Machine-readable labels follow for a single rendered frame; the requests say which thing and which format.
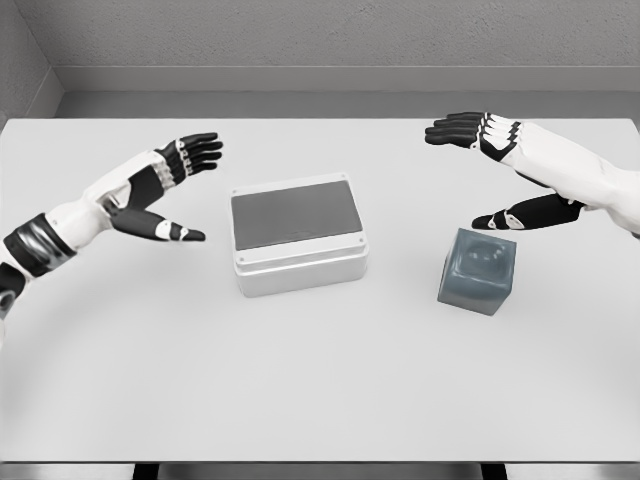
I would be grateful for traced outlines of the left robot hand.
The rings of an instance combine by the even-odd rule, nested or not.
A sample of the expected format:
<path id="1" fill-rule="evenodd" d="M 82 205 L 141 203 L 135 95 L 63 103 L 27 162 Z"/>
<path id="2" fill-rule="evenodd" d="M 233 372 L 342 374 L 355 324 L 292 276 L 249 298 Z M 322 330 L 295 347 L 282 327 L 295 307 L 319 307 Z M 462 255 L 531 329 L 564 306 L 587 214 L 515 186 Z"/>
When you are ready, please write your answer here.
<path id="1" fill-rule="evenodd" d="M 206 235 L 150 212 L 148 207 L 187 178 L 217 168 L 223 143 L 215 132 L 177 138 L 109 172 L 88 191 L 111 228 L 155 241 L 203 242 Z"/>

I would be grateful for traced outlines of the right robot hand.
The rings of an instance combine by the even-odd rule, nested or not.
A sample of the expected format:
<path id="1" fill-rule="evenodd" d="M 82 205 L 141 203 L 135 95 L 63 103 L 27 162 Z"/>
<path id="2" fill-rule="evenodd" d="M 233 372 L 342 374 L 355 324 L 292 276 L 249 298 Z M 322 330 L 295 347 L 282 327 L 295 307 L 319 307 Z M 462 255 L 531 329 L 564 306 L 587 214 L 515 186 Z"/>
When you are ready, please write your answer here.
<path id="1" fill-rule="evenodd" d="M 533 122 L 488 112 L 449 114 L 425 129 L 425 142 L 476 150 L 554 192 L 472 221 L 478 230 L 534 230 L 578 219 L 582 209 L 614 200 L 611 165 L 586 148 Z"/>

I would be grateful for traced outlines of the grey-blue cube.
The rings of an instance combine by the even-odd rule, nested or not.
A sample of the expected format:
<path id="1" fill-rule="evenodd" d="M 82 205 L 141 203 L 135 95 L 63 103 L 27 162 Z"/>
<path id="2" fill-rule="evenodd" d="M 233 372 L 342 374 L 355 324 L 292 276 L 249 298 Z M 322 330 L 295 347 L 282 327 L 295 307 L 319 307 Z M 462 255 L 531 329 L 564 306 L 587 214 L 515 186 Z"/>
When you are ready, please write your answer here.
<path id="1" fill-rule="evenodd" d="M 446 256 L 437 300 L 493 316 L 512 292 L 517 243 L 459 228 Z"/>

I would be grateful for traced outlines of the white box with grey top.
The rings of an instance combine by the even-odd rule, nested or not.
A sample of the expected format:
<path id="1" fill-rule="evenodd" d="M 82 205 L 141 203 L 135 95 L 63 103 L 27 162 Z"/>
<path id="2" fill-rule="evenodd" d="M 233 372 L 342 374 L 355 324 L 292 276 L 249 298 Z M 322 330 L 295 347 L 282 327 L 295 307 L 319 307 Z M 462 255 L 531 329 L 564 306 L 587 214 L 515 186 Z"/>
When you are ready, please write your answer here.
<path id="1" fill-rule="evenodd" d="M 249 298 L 356 281 L 369 243 L 343 172 L 236 187 L 234 270 Z"/>

